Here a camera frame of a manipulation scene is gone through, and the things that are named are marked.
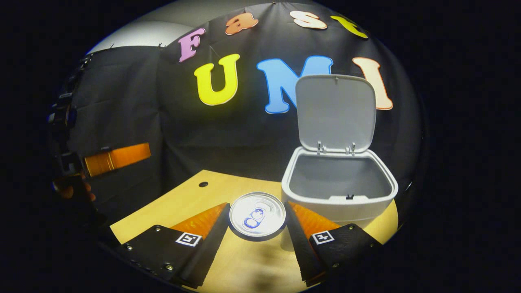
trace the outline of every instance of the letter m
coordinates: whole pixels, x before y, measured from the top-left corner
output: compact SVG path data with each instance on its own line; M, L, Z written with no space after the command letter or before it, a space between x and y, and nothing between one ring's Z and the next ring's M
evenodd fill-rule
M331 74L333 60L324 56L310 56L304 62L302 73L297 76L291 68L281 59L268 59L257 64L257 69L266 75L268 84L269 104L266 112L269 114L286 113L290 105L282 98L282 90L286 92L289 99L296 108L295 86L300 77L315 74Z

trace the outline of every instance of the wooden table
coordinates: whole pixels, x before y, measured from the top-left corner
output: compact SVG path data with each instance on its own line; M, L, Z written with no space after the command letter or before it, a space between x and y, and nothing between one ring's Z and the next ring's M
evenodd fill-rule
M201 182L208 182L208 185L199 187ZM267 192L280 199L282 187L280 182L203 170L157 200L112 224L111 229L119 242L124 243L153 225L171 227L223 202L232 204L238 197L253 191ZM382 243L394 234L388 232L386 227L391 225L396 231L398 226L394 201L390 207L372 221L376 223L372 227L371 223L364 225L364 230L370 231ZM203 286L186 288L207 293L286 293L307 289L295 253L281 248L281 239L287 233L286 230L271 240L253 242L239 238L228 228Z

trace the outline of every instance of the aluminum can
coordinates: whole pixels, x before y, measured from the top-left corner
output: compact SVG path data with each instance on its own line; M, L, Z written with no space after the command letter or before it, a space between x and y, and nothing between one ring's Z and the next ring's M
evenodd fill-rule
M271 239L284 229L285 223L284 205L269 193L247 193L236 199L230 208L230 228L247 240Z

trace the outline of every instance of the foam letter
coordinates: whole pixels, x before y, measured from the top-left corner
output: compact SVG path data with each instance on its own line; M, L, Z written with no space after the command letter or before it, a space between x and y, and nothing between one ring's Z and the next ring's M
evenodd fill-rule
M268 84L269 104L266 112L269 114L285 113L290 105L282 98L282 90L286 92L290 101L296 107L295 86L299 77L315 74L331 74L333 60L324 56L310 56L304 63L300 76L297 76L291 68L281 59L268 59L257 64L257 69L262 70Z
M237 93L237 66L235 62L239 60L239 54L231 54L219 60L219 64L225 70L225 87L214 92L212 89L211 70L214 68L212 63L205 64L194 71L197 77L197 91L199 92L199 99L209 106L224 104L231 100L235 93Z
M203 28L200 28L182 38L179 39L179 44L181 44L181 58L179 58L179 62L183 62L186 59L193 57L195 55L195 50L192 50L192 46L199 46L201 39L199 35L204 34L206 31Z
M357 57L353 58L353 63L360 66L364 77L375 89L376 109L390 110L392 109L392 101L387 96L386 87L383 85L382 75L380 75L380 64L369 58Z
M294 22L303 27L303 28L311 28L311 29L326 29L327 24L323 21L318 20L318 16L303 11L292 11L290 12L291 17L294 18Z
M251 13L239 14L226 22L226 34L233 35L242 30L254 27L258 23L258 19L253 18Z
M357 28L357 26L354 23L347 21L345 18L340 17L340 16L331 16L331 18L334 20L337 20L341 25L343 25L345 27L345 29L356 34L357 36L360 36L364 39L368 38L366 34L355 29L355 28Z

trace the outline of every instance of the peach letter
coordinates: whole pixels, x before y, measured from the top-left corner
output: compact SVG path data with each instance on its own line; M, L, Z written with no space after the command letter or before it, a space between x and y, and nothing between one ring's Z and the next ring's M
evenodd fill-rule
M294 18L293 21L303 28L327 29L327 24L318 20L318 16L310 12L292 11L290 15Z
M258 23L258 19L253 18L251 13L239 14L226 22L226 34L233 35L242 30L254 27Z
M380 64L369 58L356 57L353 63L360 66L364 77L375 89L376 109L390 110L392 109L392 101L387 96L386 87L383 85L382 75L380 75Z
M219 60L219 64L225 70L225 87L214 92L212 89L212 76L210 71L214 68L212 63L205 64L194 71L197 77L197 90L199 91L199 99L209 106L224 104L231 100L237 93L237 66L235 62L239 60L239 54L231 54Z
M334 20L337 20L342 26L345 27L345 29L347 29L348 31L356 34L357 36L360 36L360 37L362 37L364 39L368 38L366 34L364 34L364 33L360 32L360 31L358 31L357 29L355 29L355 28L357 28L357 26L354 23L351 23L351 22L347 21L345 18L340 17L340 16L331 16L331 18L334 19Z
M179 62L183 62L186 59L193 57L196 53L195 50L192 50L192 46L199 46L201 39L199 35L204 34L206 31L203 28L200 28L190 34L179 39L179 44L181 44L181 58L179 58Z

